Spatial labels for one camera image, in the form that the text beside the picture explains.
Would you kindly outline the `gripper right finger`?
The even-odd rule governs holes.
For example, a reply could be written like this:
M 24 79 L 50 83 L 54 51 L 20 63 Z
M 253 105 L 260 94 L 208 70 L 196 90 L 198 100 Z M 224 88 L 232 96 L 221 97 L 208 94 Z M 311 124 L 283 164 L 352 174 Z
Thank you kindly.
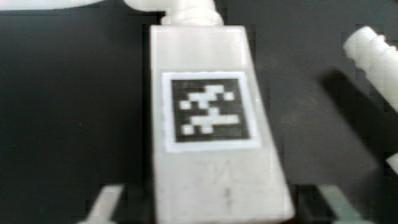
M 333 224 L 377 224 L 363 217 L 340 187 L 336 185 L 319 185 L 317 188 L 336 215 Z

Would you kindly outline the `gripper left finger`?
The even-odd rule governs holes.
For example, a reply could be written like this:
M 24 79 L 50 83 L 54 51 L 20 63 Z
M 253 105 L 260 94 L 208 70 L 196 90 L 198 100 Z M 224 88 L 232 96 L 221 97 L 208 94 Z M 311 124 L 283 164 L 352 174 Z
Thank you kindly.
M 77 224 L 116 224 L 112 220 L 125 186 L 107 185 L 102 188 L 88 217 Z

